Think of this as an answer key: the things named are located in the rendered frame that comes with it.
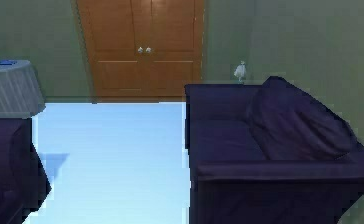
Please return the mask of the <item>grey pleated lamp shade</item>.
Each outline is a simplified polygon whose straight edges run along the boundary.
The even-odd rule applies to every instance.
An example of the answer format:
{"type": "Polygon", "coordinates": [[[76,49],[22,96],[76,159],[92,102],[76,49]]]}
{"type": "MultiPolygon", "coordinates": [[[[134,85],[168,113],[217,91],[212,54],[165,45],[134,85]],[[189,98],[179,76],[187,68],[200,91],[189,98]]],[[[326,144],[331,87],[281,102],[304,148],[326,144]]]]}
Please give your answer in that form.
{"type": "Polygon", "coordinates": [[[45,108],[32,63],[0,60],[0,118],[31,118],[45,108]]]}

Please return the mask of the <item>dark purple sofa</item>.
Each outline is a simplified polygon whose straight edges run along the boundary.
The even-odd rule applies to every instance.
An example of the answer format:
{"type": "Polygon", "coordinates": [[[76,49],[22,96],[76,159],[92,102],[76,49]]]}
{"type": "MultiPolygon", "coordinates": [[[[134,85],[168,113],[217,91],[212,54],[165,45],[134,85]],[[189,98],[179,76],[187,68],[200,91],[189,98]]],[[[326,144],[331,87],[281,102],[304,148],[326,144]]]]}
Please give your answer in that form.
{"type": "Polygon", "coordinates": [[[285,79],[185,94],[189,224],[337,224],[364,195],[364,146],[285,79]]]}

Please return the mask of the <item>brown wooden double door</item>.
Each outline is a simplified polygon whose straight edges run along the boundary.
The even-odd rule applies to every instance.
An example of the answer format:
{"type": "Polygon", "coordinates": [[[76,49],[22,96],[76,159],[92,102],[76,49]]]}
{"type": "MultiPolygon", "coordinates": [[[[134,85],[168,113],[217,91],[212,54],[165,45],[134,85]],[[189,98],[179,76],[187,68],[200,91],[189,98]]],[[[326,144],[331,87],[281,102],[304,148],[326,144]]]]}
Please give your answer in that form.
{"type": "Polygon", "coordinates": [[[183,101],[201,82],[204,0],[76,2],[97,102],[183,101]]]}

